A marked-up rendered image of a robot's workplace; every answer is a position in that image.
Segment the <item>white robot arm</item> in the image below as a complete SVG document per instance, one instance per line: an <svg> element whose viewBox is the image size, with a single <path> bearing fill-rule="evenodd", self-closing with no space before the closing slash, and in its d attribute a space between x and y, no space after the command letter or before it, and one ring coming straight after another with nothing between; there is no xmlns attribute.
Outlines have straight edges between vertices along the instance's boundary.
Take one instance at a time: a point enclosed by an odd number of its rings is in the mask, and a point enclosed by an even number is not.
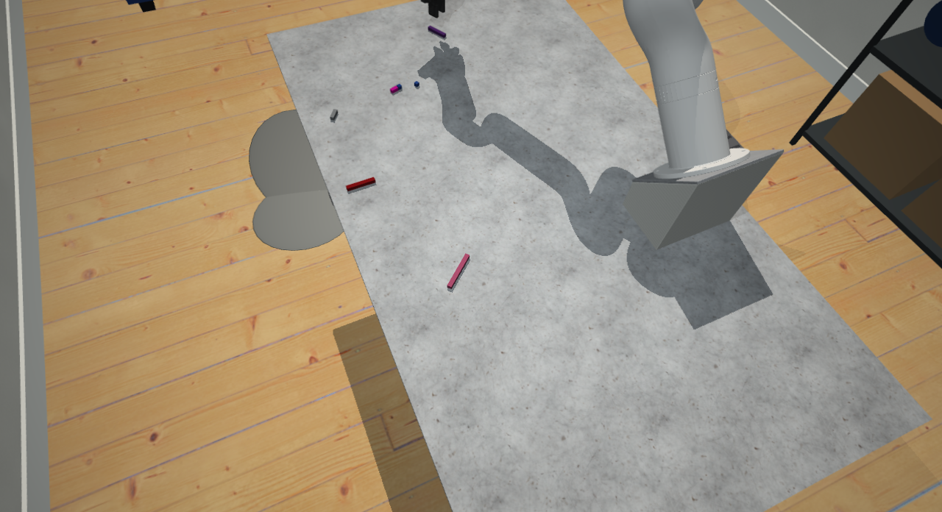
<svg viewBox="0 0 942 512"><path fill-rule="evenodd" d="M656 178L700 176L750 157L728 146L715 57L695 11L703 1L623 0L650 66L670 163L655 168Z"/></svg>

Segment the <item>pink rod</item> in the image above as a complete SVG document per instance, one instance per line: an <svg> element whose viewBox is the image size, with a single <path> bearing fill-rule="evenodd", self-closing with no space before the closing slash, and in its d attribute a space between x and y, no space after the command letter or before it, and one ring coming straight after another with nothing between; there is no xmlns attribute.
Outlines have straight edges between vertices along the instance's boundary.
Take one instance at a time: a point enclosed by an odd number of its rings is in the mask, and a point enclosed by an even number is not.
<svg viewBox="0 0 942 512"><path fill-rule="evenodd" d="M460 265L458 265L458 268L456 269L455 273L452 275L451 280L448 282L447 284L448 288L452 288L452 286L455 284L462 269L465 267L465 264L467 264L468 258L469 258L469 255L465 254L460 262Z"/></svg>

